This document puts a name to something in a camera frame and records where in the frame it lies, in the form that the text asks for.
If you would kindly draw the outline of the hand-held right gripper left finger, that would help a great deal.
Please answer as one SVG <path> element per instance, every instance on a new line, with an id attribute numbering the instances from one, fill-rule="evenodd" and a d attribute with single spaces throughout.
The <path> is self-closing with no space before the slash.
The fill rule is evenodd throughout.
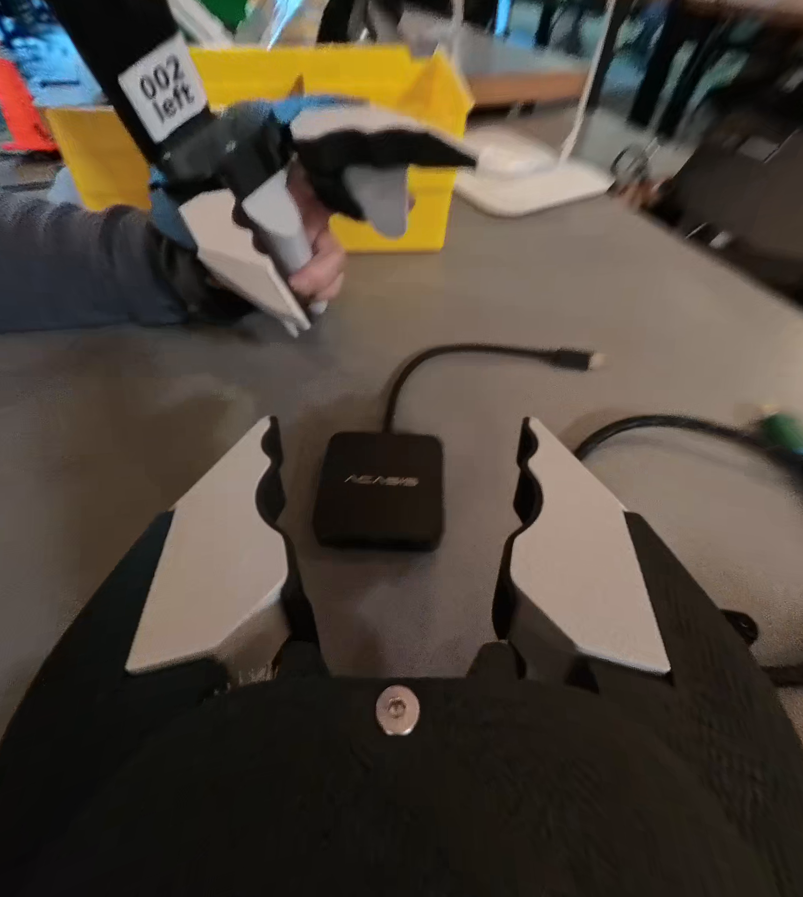
<path id="1" fill-rule="evenodd" d="M 127 673 L 198 660 L 228 676 L 270 670 L 290 634 L 281 463 L 278 421 L 266 416 L 172 506 Z"/>

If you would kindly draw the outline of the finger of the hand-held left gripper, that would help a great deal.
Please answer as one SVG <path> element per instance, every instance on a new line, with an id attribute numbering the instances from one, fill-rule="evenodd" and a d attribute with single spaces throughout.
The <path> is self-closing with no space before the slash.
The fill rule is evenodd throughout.
<path id="1" fill-rule="evenodd" d="M 298 163 L 333 214 L 369 223 L 385 238 L 407 232 L 411 167 L 474 170 L 458 137 L 369 104 L 307 107 L 289 124 Z"/>
<path id="2" fill-rule="evenodd" d="M 240 205 L 228 189 L 200 193 L 178 207 L 195 243 L 198 260 L 216 281 L 269 315 L 296 337 L 311 328 L 311 320 L 284 278 L 311 258 L 304 231 L 277 235 L 274 249 L 258 249 L 253 230 L 239 224 Z"/>

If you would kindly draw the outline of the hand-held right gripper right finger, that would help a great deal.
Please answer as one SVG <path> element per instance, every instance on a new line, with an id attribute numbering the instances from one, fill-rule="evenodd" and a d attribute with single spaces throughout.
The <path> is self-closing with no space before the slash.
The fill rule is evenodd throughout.
<path id="1" fill-rule="evenodd" d="M 536 417 L 517 448 L 514 511 L 494 597 L 494 630 L 525 676 L 602 662 L 668 676 L 671 663 L 625 506 Z"/>

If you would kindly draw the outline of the large yellow storage bin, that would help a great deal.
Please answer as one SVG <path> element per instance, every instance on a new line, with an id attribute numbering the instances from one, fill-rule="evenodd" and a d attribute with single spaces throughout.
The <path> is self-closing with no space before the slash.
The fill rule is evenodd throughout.
<path id="1" fill-rule="evenodd" d="M 441 52 L 417 59 L 401 46 L 336 44 L 192 48 L 191 54 L 216 109 L 239 100 L 280 100 L 302 78 L 306 93 L 369 100 L 461 137 L 473 106 L 467 85 Z M 48 107 L 43 114 L 86 208 L 149 210 L 149 165 L 111 107 Z M 343 216 L 333 217 L 331 228 L 349 253 L 439 251 L 455 178 L 448 170 L 411 171 L 408 189 L 415 205 L 406 233 L 396 240 Z"/>

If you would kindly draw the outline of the black adapter hub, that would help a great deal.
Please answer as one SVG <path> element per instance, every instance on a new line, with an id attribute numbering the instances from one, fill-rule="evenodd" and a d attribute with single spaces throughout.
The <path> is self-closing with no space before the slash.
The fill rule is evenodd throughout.
<path id="1" fill-rule="evenodd" d="M 431 552 L 444 531 L 444 449 L 426 433 L 395 428 L 398 400 L 423 365 L 452 354 L 529 360 L 587 372 L 599 353 L 484 342 L 441 344 L 411 357 L 395 374 L 379 429 L 337 432 L 328 441 L 313 505 L 313 534 L 333 550 Z"/>

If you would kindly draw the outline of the person's left forearm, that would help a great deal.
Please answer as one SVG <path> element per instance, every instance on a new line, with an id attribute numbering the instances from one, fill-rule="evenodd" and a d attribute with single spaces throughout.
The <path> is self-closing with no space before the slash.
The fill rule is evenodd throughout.
<path id="1" fill-rule="evenodd" d="M 180 324 L 203 280 L 134 207 L 91 212 L 0 190 L 0 335 Z"/>

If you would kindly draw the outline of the person's left hand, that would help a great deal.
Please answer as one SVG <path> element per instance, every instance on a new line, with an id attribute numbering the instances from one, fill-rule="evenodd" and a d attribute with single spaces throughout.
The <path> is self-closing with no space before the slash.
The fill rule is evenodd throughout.
<path id="1" fill-rule="evenodd" d="M 287 189 L 294 198 L 312 257 L 288 279 L 291 290 L 307 311 L 317 316 L 340 294 L 347 257 L 329 226 L 331 212 L 313 190 L 304 168 L 293 163 Z"/>

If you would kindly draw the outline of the white stand base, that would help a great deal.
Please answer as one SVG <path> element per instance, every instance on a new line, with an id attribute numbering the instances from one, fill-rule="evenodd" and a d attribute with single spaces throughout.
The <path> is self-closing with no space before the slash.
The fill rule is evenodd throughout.
<path id="1" fill-rule="evenodd" d="M 461 171 L 455 189 L 479 211 L 520 218 L 609 193 L 616 177 L 579 158 L 576 147 L 588 122 L 592 90 L 603 81 L 601 59 L 616 38 L 619 27 L 613 20 L 618 9 L 617 2 L 606 3 L 601 38 L 574 122 L 558 150 L 506 126 L 477 126 L 465 132 L 463 144 L 476 156 L 476 166 Z"/>

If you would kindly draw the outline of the orange traffic cone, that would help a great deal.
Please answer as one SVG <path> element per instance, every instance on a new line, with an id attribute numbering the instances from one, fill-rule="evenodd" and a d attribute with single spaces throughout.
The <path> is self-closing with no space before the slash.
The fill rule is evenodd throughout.
<path id="1" fill-rule="evenodd" d="M 0 113 L 10 140 L 0 154 L 59 158 L 59 148 L 47 130 L 25 81 L 10 54 L 0 44 Z"/>

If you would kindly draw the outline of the black box under table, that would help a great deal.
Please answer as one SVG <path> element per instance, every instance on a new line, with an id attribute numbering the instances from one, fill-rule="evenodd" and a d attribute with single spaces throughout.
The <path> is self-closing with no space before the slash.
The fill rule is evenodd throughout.
<path id="1" fill-rule="evenodd" d="M 803 309 L 803 129 L 713 129 L 645 209 Z"/>

